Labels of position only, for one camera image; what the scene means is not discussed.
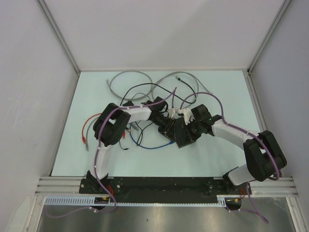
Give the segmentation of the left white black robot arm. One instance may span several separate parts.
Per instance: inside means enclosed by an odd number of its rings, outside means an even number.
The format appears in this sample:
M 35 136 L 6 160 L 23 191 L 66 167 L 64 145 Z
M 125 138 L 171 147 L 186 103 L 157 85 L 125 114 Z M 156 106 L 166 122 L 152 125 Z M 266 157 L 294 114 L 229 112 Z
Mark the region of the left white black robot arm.
M 152 120 L 159 126 L 165 126 L 164 120 L 170 121 L 163 113 L 168 110 L 166 99 L 157 97 L 154 101 L 143 102 L 134 105 L 127 101 L 118 106 L 110 103 L 99 115 L 93 126 L 94 137 L 98 141 L 93 165 L 86 174 L 87 184 L 96 193 L 102 193 L 107 189 L 108 163 L 112 148 L 117 144 L 127 128 L 127 124 L 136 121 Z

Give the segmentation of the black ethernet cable teal plug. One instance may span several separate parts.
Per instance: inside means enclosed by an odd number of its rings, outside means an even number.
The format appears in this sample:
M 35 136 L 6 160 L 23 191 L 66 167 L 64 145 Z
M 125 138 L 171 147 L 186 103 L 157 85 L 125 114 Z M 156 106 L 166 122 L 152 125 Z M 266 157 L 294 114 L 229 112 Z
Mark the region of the black ethernet cable teal plug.
M 188 86 L 188 87 L 191 89 L 192 93 L 194 93 L 194 100 L 193 100 L 193 102 L 192 102 L 191 104 L 195 103 L 195 102 L 197 101 L 197 95 L 195 95 L 194 89 L 193 89 L 187 82 L 183 81 L 181 78 L 179 78 L 179 77 L 177 77 L 177 76 L 175 76 L 175 78 L 176 78 L 178 81 L 182 82 L 183 84 L 185 84 L 186 86 Z

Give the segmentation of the black Mercury network switch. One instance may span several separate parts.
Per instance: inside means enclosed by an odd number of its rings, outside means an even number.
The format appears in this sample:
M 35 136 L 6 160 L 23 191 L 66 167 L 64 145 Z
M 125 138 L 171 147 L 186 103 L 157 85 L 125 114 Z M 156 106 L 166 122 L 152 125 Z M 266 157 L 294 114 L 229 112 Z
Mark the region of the black Mercury network switch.
M 183 148 L 196 142 L 197 137 L 193 134 L 190 129 L 186 126 L 183 118 L 175 120 L 174 125 L 174 139 L 178 148 Z

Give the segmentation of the small black adapter box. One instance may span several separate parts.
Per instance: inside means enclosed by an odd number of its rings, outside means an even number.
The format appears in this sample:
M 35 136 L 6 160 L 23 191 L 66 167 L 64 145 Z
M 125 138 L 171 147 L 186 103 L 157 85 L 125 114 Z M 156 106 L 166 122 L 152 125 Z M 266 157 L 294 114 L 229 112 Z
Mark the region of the small black adapter box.
M 133 103 L 133 101 L 127 101 L 127 102 L 124 103 L 122 106 L 123 106 L 123 107 L 130 107 L 130 106 L 134 106 L 134 103 Z

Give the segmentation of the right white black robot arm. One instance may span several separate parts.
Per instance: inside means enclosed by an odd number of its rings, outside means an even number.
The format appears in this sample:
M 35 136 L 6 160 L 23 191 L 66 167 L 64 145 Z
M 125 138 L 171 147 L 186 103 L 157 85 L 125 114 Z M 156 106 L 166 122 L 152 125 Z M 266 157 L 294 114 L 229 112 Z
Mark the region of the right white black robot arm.
M 222 138 L 243 150 L 246 163 L 223 175 L 223 189 L 234 194 L 240 185 L 267 179 L 277 181 L 280 170 L 287 165 L 287 160 L 274 134 L 268 130 L 251 132 L 229 123 L 224 116 L 212 116 L 207 107 L 200 105 L 184 110 L 184 123 L 191 135 L 209 134 Z

